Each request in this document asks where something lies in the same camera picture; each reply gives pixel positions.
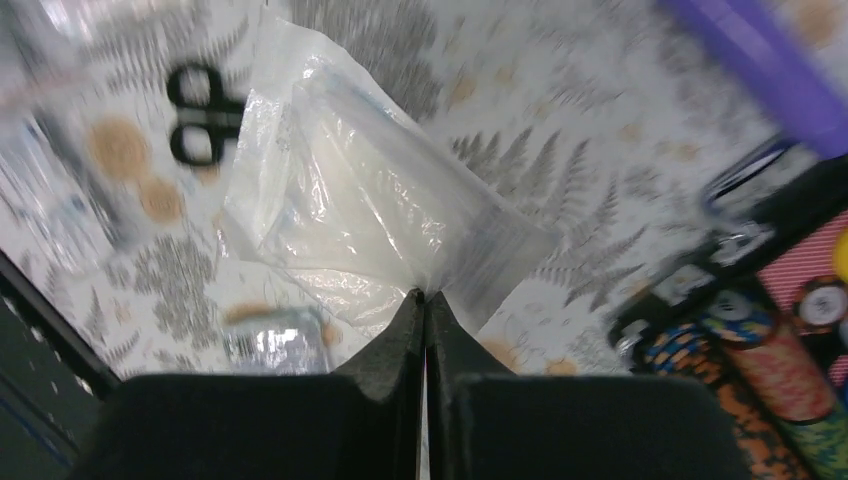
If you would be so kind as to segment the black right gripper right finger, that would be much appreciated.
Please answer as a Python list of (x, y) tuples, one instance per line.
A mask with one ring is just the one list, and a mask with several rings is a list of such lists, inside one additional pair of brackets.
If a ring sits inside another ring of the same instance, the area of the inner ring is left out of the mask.
[(731, 420), (701, 385), (656, 376), (520, 376), (425, 308), (435, 479), (746, 479)]

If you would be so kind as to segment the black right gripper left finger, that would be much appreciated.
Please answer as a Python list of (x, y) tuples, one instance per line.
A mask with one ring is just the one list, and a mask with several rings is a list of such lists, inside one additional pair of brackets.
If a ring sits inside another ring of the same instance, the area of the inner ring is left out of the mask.
[(114, 390), (73, 479), (408, 479), (424, 295), (329, 374), (138, 376)]

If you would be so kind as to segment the small bag teal strip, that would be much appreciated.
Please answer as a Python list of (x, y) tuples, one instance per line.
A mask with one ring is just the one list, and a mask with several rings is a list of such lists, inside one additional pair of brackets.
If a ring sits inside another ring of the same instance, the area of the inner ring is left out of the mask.
[(285, 307), (251, 314), (222, 328), (229, 364), (245, 375), (309, 375), (330, 371), (315, 307)]

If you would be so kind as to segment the black poker chip case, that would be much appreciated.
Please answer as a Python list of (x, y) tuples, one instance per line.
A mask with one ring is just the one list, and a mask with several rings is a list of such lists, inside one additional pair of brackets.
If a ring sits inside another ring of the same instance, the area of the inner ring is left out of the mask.
[(847, 475), (847, 161), (820, 161), (738, 213), (720, 205), (778, 155), (708, 184), (709, 240), (611, 317), (636, 373), (699, 382), (755, 479)]

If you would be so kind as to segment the floral table mat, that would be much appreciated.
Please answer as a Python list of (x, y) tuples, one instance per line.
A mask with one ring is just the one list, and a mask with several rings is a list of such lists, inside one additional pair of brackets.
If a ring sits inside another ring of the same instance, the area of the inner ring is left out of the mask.
[(266, 13), (347, 49), (434, 140), (564, 231), (479, 334), (519, 372), (620, 372), (605, 314), (700, 238), (696, 190), (773, 131), (653, 1), (190, 1), (91, 38), (60, 34), (36, 1), (5, 1), (3, 93), (74, 73), (54, 112), (78, 132), (113, 116), (147, 138), (107, 185), (143, 242), (93, 275), (67, 277), (1, 213), (2, 249), (122, 379), (226, 371), (222, 319), (298, 300), (223, 251), (223, 173), (180, 166), (166, 145), (168, 66), (209, 60), (245, 94)]

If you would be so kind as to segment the black scissors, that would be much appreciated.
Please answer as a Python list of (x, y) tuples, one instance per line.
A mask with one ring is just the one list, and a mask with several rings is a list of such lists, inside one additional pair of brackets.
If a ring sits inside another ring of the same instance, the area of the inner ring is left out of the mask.
[[(191, 74), (202, 74), (208, 81), (208, 96), (203, 100), (188, 98), (183, 87), (188, 85)], [(224, 86), (221, 72), (213, 65), (200, 61), (177, 64), (166, 82), (166, 93), (177, 113), (176, 122), (169, 137), (170, 151), (174, 159), (190, 167), (211, 167), (224, 158), (229, 141), (238, 139), (243, 121), (246, 100), (229, 95)], [(190, 130), (203, 131), (208, 140), (210, 153), (200, 156), (186, 148), (186, 134)]]

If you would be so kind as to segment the purple cylindrical tube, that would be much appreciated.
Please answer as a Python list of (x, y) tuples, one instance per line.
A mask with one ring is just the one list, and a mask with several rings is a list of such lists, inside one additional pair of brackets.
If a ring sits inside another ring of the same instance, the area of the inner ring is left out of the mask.
[(822, 159), (847, 153), (847, 102), (759, 1), (660, 3), (737, 75), (790, 139)]

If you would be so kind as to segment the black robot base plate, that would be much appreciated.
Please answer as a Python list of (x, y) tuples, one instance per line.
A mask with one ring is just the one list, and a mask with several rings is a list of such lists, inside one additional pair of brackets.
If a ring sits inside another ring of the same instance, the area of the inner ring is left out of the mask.
[(1, 257), (1, 476), (62, 479), (118, 377)]

